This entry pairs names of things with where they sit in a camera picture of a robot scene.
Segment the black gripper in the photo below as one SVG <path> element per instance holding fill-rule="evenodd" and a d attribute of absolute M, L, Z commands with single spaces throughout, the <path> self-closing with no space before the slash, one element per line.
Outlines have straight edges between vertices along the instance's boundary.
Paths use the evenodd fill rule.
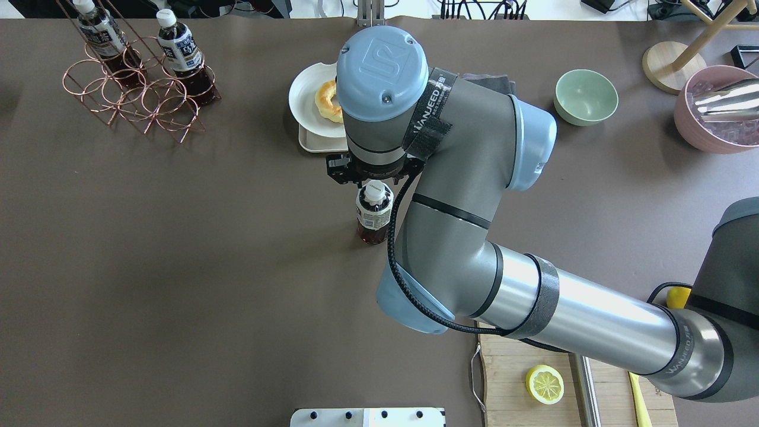
<path fill-rule="evenodd" d="M 348 184 L 350 182 L 362 186 L 367 180 L 393 180 L 398 184 L 401 179 L 407 176 L 414 177 L 421 173 L 425 167 L 425 161 L 410 157 L 401 156 L 397 160 L 389 163 L 370 163 L 359 159 L 353 153 L 347 154 L 330 154 L 326 157 L 326 173 L 339 184 Z"/>

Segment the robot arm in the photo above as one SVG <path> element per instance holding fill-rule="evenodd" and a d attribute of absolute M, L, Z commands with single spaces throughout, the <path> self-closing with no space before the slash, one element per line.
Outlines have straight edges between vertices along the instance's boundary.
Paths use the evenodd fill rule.
<path fill-rule="evenodd" d="M 412 35 L 369 27 L 336 62 L 346 156 L 341 184 L 420 182 L 388 229 L 377 302 L 424 333 L 459 330 L 555 346 L 710 403 L 757 395 L 757 198 L 732 203 L 685 308 L 619 294 L 486 239 L 507 190 L 529 189 L 556 140 L 547 111 L 428 66 Z"/>

